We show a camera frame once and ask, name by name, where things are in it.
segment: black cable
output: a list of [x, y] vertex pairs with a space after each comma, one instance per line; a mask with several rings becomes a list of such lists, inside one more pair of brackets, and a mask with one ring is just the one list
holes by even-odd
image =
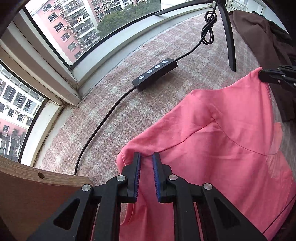
[[[215, 6], [213, 10], [207, 11], [205, 14], [205, 21], [206, 24], [205, 26], [202, 28], [202, 32], [200, 35], [200, 41], [198, 42], [198, 44], [188, 53], [182, 55], [181, 57], [177, 58], [176, 61], [179, 61], [180, 59], [186, 57], [187, 55], [191, 54], [193, 51], [195, 51], [201, 43], [205, 44], [205, 45], [209, 45], [212, 44], [214, 42], [214, 32], [212, 30], [212, 27], [214, 26], [214, 24], [217, 22], [217, 14], [215, 13], [216, 8], [217, 8], [217, 4], [218, 4], [218, 0], [216, 0]], [[210, 33], [210, 38], [209, 40], [206, 40], [205, 37], [207, 35], [207, 33]]]
[[287, 206], [279, 213], [279, 215], [277, 215], [277, 217], [272, 221], [272, 223], [267, 227], [267, 229], [265, 229], [265, 231], [262, 233], [264, 234], [271, 225], [273, 225], [273, 223], [279, 218], [279, 216], [286, 210], [286, 208], [290, 205], [290, 203], [293, 201], [293, 199], [296, 197], [296, 194], [294, 195], [294, 197], [291, 199], [291, 201], [287, 204]]
[[80, 159], [85, 151], [85, 149], [87, 148], [87, 146], [89, 145], [89, 143], [91, 142], [91, 140], [93, 139], [93, 137], [97, 134], [97, 132], [99, 131], [99, 129], [102, 127], [102, 125], [106, 122], [106, 120], [108, 119], [108, 117], [111, 115], [111, 113], [114, 111], [114, 109], [116, 108], [116, 106], [118, 106], [118, 104], [132, 91], [134, 91], [136, 89], [136, 87], [133, 87], [132, 89], [130, 89], [128, 92], [126, 92], [123, 96], [120, 97], [120, 99], [115, 103], [115, 105], [113, 105], [113, 107], [110, 109], [110, 111], [108, 112], [108, 114], [105, 116], [105, 118], [102, 120], [102, 122], [99, 124], [99, 126], [96, 128], [96, 130], [93, 132], [93, 134], [91, 135], [91, 137], [87, 140], [86, 144], [84, 145], [84, 147], [82, 148], [79, 157], [77, 159], [76, 162], [76, 167], [75, 167], [75, 171], [74, 171], [74, 175], [77, 175], [77, 170], [78, 170], [78, 165], [80, 162]]

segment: cable controller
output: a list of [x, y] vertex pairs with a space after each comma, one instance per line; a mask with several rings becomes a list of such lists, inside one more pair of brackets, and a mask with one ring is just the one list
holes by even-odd
[[134, 79], [133, 85], [137, 88], [138, 91], [143, 91], [160, 77], [164, 76], [177, 67], [178, 64], [175, 59], [166, 58], [159, 64], [155, 65], [154, 67]]

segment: metal screw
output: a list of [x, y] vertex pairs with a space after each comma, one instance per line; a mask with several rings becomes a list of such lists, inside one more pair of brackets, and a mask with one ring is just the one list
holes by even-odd
[[126, 177], [123, 176], [123, 175], [119, 175], [119, 176], [116, 178], [116, 180], [119, 181], [119, 182], [122, 182], [122, 181], [124, 181], [125, 179], [126, 179]]
[[213, 188], [213, 185], [212, 184], [210, 184], [210, 183], [204, 184], [204, 189], [205, 190], [211, 190], [212, 188]]
[[91, 186], [90, 185], [88, 185], [88, 184], [85, 184], [85, 185], [83, 185], [82, 186], [82, 191], [85, 191], [85, 192], [87, 192], [87, 191], [89, 191], [90, 189], [91, 189]]
[[168, 178], [171, 180], [171, 181], [176, 181], [178, 179], [178, 176], [177, 175], [169, 175]]

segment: pink building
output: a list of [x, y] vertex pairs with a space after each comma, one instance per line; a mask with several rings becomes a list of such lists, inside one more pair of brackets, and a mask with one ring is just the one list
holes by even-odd
[[69, 65], [100, 39], [97, 26], [104, 13], [99, 0], [43, 1], [30, 14]]

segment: hole in wood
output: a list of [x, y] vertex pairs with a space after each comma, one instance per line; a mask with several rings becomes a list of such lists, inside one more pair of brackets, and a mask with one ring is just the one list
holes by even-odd
[[38, 176], [39, 176], [41, 179], [44, 179], [44, 178], [45, 178], [45, 176], [44, 176], [44, 174], [43, 174], [42, 172], [39, 172], [39, 173], [38, 173]]

